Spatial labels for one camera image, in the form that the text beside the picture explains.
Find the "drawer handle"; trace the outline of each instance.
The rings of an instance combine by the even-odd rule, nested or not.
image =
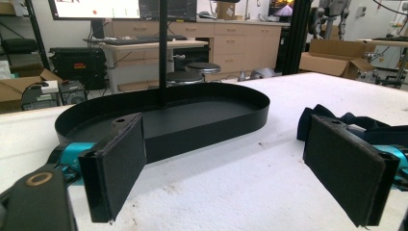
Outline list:
[[[145,31],[146,27],[135,27],[135,31]]]

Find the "round hole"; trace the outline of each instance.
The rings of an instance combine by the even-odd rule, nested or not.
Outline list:
[[[27,179],[26,184],[28,186],[39,186],[47,181],[49,181],[52,178],[52,173],[51,172],[41,172],[37,173],[30,178]]]

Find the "desk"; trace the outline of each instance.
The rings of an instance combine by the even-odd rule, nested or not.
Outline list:
[[[363,41],[364,43],[367,44],[373,44],[373,45],[385,45],[385,46],[399,46],[399,47],[408,47],[408,42],[407,41],[390,41],[390,40],[372,40],[372,39],[359,39]],[[408,49],[405,51],[404,58],[401,61],[401,66],[399,67],[398,73],[396,74],[396,83],[401,82],[402,74],[404,72],[405,65],[407,64],[408,61]]]
[[[191,48],[191,47],[200,47],[207,45],[207,41],[198,41],[198,40],[176,40],[176,41],[169,41],[167,43],[167,59],[173,60],[173,49],[178,48]],[[116,52],[133,52],[133,51],[146,51],[146,50],[158,50],[159,49],[159,42],[154,43],[145,43],[145,44],[133,44],[133,45],[122,45],[122,46],[115,46],[115,45],[108,45],[102,44],[102,49],[105,52],[106,56],[106,64],[108,68],[108,77],[111,86],[112,93],[118,93],[117,85],[118,81],[117,78],[120,78],[120,67],[115,64],[115,53]],[[174,70],[173,63],[167,63],[167,72],[171,72]]]
[[[408,124],[408,92],[316,73],[234,83],[270,98],[262,129],[146,166],[112,225],[91,223],[84,188],[69,187],[79,229],[366,230],[303,163],[297,122],[305,107],[322,104],[336,116]],[[0,115],[0,192],[45,163],[66,108]],[[370,230],[396,231],[407,207],[408,192],[391,190]]]

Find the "keyboard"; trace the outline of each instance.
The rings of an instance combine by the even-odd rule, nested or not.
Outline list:
[[[180,35],[168,35],[167,41],[173,40],[187,40],[186,37]],[[159,42],[160,38],[158,36],[152,37],[137,37],[137,38],[130,38],[130,39],[106,39],[104,42],[109,45],[133,45],[133,44],[145,44],[145,43],[153,43]]]
[[[372,40],[408,41],[408,37],[384,37],[384,38],[373,38]]]

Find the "black strap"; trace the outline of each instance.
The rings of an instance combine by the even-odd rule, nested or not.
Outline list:
[[[330,110],[317,104],[314,109],[305,108],[297,126],[296,138],[306,141],[309,131],[310,115],[335,118],[347,125],[355,124],[365,130],[349,129],[351,133],[370,144],[397,144],[408,147],[408,125],[390,126],[368,116],[355,116],[346,113],[336,117]]]

